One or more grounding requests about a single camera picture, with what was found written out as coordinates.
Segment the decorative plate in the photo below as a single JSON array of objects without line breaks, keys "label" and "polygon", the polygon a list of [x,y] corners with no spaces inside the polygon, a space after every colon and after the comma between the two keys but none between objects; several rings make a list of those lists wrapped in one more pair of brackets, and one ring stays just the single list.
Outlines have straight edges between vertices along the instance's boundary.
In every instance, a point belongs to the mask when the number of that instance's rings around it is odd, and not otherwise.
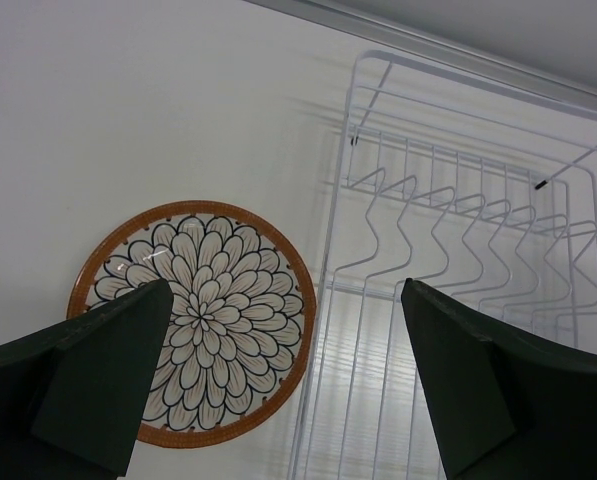
[{"label": "decorative plate", "polygon": [[289,241],[231,205],[162,205],[109,235],[83,267],[68,317],[165,278],[171,323],[138,439],[213,445],[269,418],[307,363],[315,296]]}]

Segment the wire dish rack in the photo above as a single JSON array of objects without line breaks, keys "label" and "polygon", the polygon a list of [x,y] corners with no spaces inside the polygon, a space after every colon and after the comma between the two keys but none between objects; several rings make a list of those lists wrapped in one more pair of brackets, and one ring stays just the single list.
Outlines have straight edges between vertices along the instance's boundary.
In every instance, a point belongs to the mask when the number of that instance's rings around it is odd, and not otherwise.
[{"label": "wire dish rack", "polygon": [[289,479],[445,478],[407,277],[597,353],[597,115],[386,52],[347,94]]}]

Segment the flower petal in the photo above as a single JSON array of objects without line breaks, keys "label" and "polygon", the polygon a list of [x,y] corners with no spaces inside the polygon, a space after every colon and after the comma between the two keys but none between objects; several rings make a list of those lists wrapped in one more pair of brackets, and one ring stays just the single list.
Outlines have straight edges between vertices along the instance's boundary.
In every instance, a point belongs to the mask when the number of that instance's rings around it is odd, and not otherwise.
[{"label": "flower petal", "polygon": [[191,357],[195,349],[196,347],[194,347],[193,342],[188,342],[186,345],[176,348],[174,354],[171,356],[171,361],[176,365],[185,363],[187,360],[189,360],[189,357]]},{"label": "flower petal", "polygon": [[191,215],[183,218],[178,224],[178,233],[186,233],[191,237],[196,251],[205,236],[205,224],[198,217]]},{"label": "flower petal", "polygon": [[171,345],[171,337],[174,336],[174,334],[180,330],[182,327],[179,327],[176,324],[169,324],[169,326],[167,327],[167,333],[165,334],[165,340],[162,343],[165,347],[166,346],[170,346]]},{"label": "flower petal", "polygon": [[238,227],[234,234],[242,238],[243,252],[249,253],[260,248],[260,237],[253,227],[248,225]]},{"label": "flower petal", "polygon": [[191,292],[191,269],[189,268],[187,261],[180,255],[176,255],[171,261],[171,268],[176,280],[185,287],[187,292]]},{"label": "flower petal", "polygon": [[173,351],[173,347],[163,347],[163,349],[160,351],[160,356],[158,357],[158,365],[156,366],[156,368],[161,368],[163,365],[165,365],[165,363],[171,360],[171,354],[173,353]]},{"label": "flower petal", "polygon": [[189,308],[189,301],[180,295],[174,295],[174,303],[171,306],[171,312],[174,315],[184,316],[189,315],[187,309]]},{"label": "flower petal", "polygon": [[194,345],[198,346],[202,343],[202,328],[200,325],[196,326],[194,330]]},{"label": "flower petal", "polygon": [[211,269],[214,271],[214,275],[218,276],[227,270],[229,265],[229,255],[225,252],[219,252],[211,261]]},{"label": "flower petal", "polygon": [[202,239],[198,252],[198,266],[211,265],[216,254],[222,250],[222,238],[218,232],[209,232]]},{"label": "flower petal", "polygon": [[165,385],[162,385],[157,390],[149,393],[145,410],[142,414],[142,419],[147,422],[158,420],[165,413],[167,413],[167,405],[162,401],[162,395],[165,391]]},{"label": "flower petal", "polygon": [[185,390],[189,390],[198,381],[200,376],[200,365],[195,355],[189,357],[189,360],[182,367],[182,373],[180,374],[180,385]]},{"label": "flower petal", "polygon": [[155,390],[164,383],[166,383],[175,369],[176,366],[173,363],[168,362],[165,364],[164,367],[156,370],[156,373],[154,374],[154,379],[151,381],[151,390]]},{"label": "flower petal", "polygon": [[268,305],[274,312],[281,311],[285,306],[285,301],[280,295],[275,293],[263,293],[251,299],[252,305]]},{"label": "flower petal", "polygon": [[256,322],[256,330],[263,332],[274,332],[282,330],[287,325],[287,317],[282,313],[275,313],[273,317],[263,321]]},{"label": "flower petal", "polygon": [[196,276],[194,277],[194,281],[192,282],[191,290],[198,295],[202,286],[211,280],[214,276],[214,272],[211,271],[211,268],[208,266],[200,267],[196,272]]},{"label": "flower petal", "polygon": [[202,402],[202,399],[205,396],[206,381],[207,381],[207,370],[205,370],[204,368],[201,368],[199,370],[197,381],[193,384],[193,386],[189,390],[185,390],[185,395],[183,397],[183,401],[185,402],[185,407],[188,410],[193,410],[194,408],[198,408],[198,405],[200,405],[200,402]]},{"label": "flower petal", "polygon": [[267,360],[261,355],[252,357],[242,353],[239,350],[236,354],[236,360],[238,360],[243,367],[255,375],[264,375],[267,373],[267,370],[269,370],[269,364],[267,363]]},{"label": "flower petal", "polygon": [[257,270],[260,265],[260,254],[258,252],[251,252],[242,257],[238,263],[231,269],[231,274],[237,277],[242,272],[248,270]]},{"label": "flower petal", "polygon": [[193,276],[198,270],[198,258],[196,255],[196,246],[191,237],[186,233],[179,233],[171,241],[171,249],[177,256],[182,257],[189,266],[189,271]]},{"label": "flower petal", "polygon": [[234,397],[239,397],[247,387],[247,375],[238,362],[228,362],[229,381],[227,382],[227,391]]},{"label": "flower petal", "polygon": [[180,317],[176,317],[174,319],[174,324],[184,327],[185,325],[189,325],[196,320],[198,320],[198,317],[192,317],[191,315],[181,315]]},{"label": "flower petal", "polygon": [[220,291],[218,292],[218,298],[224,298],[227,296],[227,292],[231,287],[233,281],[230,273],[221,273],[216,277],[216,281],[220,284]]},{"label": "flower petal", "polygon": [[225,305],[244,310],[249,306],[249,297],[242,293],[233,293],[225,299]]},{"label": "flower petal", "polygon": [[158,280],[158,274],[144,265],[130,265],[127,269],[127,282],[138,288],[143,283]]},{"label": "flower petal", "polygon": [[209,304],[209,306],[207,307],[206,313],[208,315],[211,315],[211,314],[217,312],[218,310],[220,310],[224,306],[225,306],[225,300],[223,300],[222,298],[219,298]]},{"label": "flower petal", "polygon": [[121,288],[120,290],[116,290],[116,298],[122,297],[123,295],[127,295],[129,292],[133,292],[134,290],[134,287],[127,287]]},{"label": "flower petal", "polygon": [[266,270],[269,273],[274,273],[276,270],[278,270],[280,258],[278,258],[278,254],[276,252],[274,252],[271,248],[263,248],[259,253],[261,269]]},{"label": "flower petal", "polygon": [[193,334],[194,329],[191,328],[191,325],[185,325],[171,336],[169,343],[171,343],[172,347],[182,347],[183,345],[187,345],[189,342],[191,342]]},{"label": "flower petal", "polygon": [[187,298],[189,296],[189,290],[187,290],[178,282],[169,282],[169,288],[171,288],[171,293],[173,293],[174,295],[180,295],[184,298]]},{"label": "flower petal", "polygon": [[238,321],[240,312],[235,307],[222,307],[214,313],[214,318],[223,325],[229,325]]},{"label": "flower petal", "polygon": [[284,345],[286,347],[291,347],[292,345],[297,344],[300,341],[302,333],[300,332],[300,328],[293,320],[289,319],[287,321],[287,325],[282,330],[278,330],[276,332],[269,332],[276,341]]},{"label": "flower petal", "polygon": [[225,413],[225,406],[212,407],[208,400],[205,400],[198,409],[198,423],[203,430],[211,430],[216,426]]},{"label": "flower petal", "polygon": [[168,223],[161,223],[154,228],[151,241],[154,245],[171,245],[171,239],[176,235],[176,229]]},{"label": "flower petal", "polygon": [[135,265],[146,265],[152,267],[151,254],[154,252],[154,246],[144,240],[136,240],[129,245],[129,258]]},{"label": "flower petal", "polygon": [[238,349],[236,342],[231,337],[220,337],[220,356],[228,362],[236,358]]},{"label": "flower petal", "polygon": [[256,282],[249,288],[245,294],[250,297],[257,297],[265,293],[271,287],[271,273],[260,271],[257,273]]},{"label": "flower petal", "polygon": [[174,269],[172,268],[173,258],[174,254],[171,252],[169,247],[158,245],[154,249],[154,254],[151,259],[153,260],[154,267],[161,278],[166,278],[167,280],[178,280],[174,274]]},{"label": "flower petal", "polygon": [[200,317],[200,302],[198,302],[198,297],[195,293],[189,294],[189,308],[191,308],[197,317]]},{"label": "flower petal", "polygon": [[267,362],[274,370],[284,372],[294,364],[294,355],[291,350],[281,345],[278,348],[278,354],[275,357],[268,358]]},{"label": "flower petal", "polygon": [[260,354],[260,346],[249,335],[245,335],[243,333],[230,333],[229,336],[234,339],[234,342],[236,342],[236,347],[238,347],[238,350],[241,352],[252,356]]},{"label": "flower petal", "polygon": [[229,255],[229,265],[227,265],[227,271],[230,272],[234,265],[238,263],[242,257],[243,242],[240,237],[230,237],[222,250]]},{"label": "flower petal", "polygon": [[276,339],[271,335],[258,330],[252,330],[249,332],[249,336],[258,342],[260,353],[265,357],[273,357],[278,353],[278,344],[276,343]]},{"label": "flower petal", "polygon": [[216,385],[222,388],[227,386],[227,383],[229,382],[229,367],[227,362],[220,355],[216,355],[214,358],[212,374]]},{"label": "flower petal", "polygon": [[218,335],[227,335],[227,329],[222,323],[216,322],[215,320],[207,320],[207,325]]},{"label": "flower petal", "polygon": [[219,407],[225,401],[225,389],[218,386],[210,371],[207,371],[207,400],[212,407]]},{"label": "flower petal", "polygon": [[196,348],[196,357],[198,358],[198,363],[203,368],[209,368],[214,364],[214,356],[207,351],[204,343],[201,343]]},{"label": "flower petal", "polygon": [[288,317],[297,315],[302,310],[302,299],[295,295],[285,295],[285,308],[282,309],[282,313]]},{"label": "flower petal", "polygon": [[225,325],[225,327],[227,330],[236,333],[247,333],[253,328],[251,322],[244,317],[240,317],[237,322]]},{"label": "flower petal", "polygon": [[181,373],[182,365],[177,365],[176,370],[167,382],[167,386],[165,387],[165,393],[162,396],[163,401],[170,407],[173,407],[175,404],[177,404],[184,393],[182,387],[180,386]]},{"label": "flower petal", "polygon": [[112,277],[126,278],[131,260],[121,255],[112,255],[105,262],[105,271]]},{"label": "flower petal", "polygon": [[116,292],[120,289],[127,288],[127,282],[116,277],[102,277],[96,282],[94,291],[98,297],[105,300],[113,300],[116,298]]},{"label": "flower petal", "polygon": [[269,393],[276,386],[276,372],[267,370],[264,375],[247,374],[249,386],[258,393]]},{"label": "flower petal", "polygon": [[217,281],[209,280],[208,282],[205,282],[198,292],[198,303],[200,303],[200,305],[203,303],[209,305],[216,299],[219,291],[220,284]]},{"label": "flower petal", "polygon": [[254,283],[256,283],[256,279],[258,275],[256,272],[248,271],[241,273],[237,277],[235,277],[234,281],[229,288],[229,293],[242,293],[245,290],[249,289]]},{"label": "flower petal", "polygon": [[93,305],[89,305],[88,309],[89,310],[94,310],[98,307],[102,307],[103,305],[107,305],[107,301],[106,300],[100,300],[99,302],[95,302]]},{"label": "flower petal", "polygon": [[247,387],[244,393],[239,397],[227,395],[225,406],[235,415],[242,415],[251,406],[251,389]]},{"label": "flower petal", "polygon": [[218,232],[225,241],[233,232],[231,221],[226,217],[214,217],[207,223],[207,232]]},{"label": "flower petal", "polygon": [[273,317],[274,311],[269,305],[252,305],[242,311],[242,316],[260,322]]},{"label": "flower petal", "polygon": [[208,330],[202,336],[202,343],[211,355],[215,355],[220,350],[220,338],[213,330]]},{"label": "flower petal", "polygon": [[285,272],[278,272],[273,274],[271,287],[267,290],[268,293],[277,293],[281,297],[287,295],[294,287],[294,281],[291,276]]},{"label": "flower petal", "polygon": [[188,430],[191,424],[196,420],[198,410],[187,410],[184,402],[178,402],[173,408],[169,409],[167,415],[167,425],[174,432],[182,432]]}]

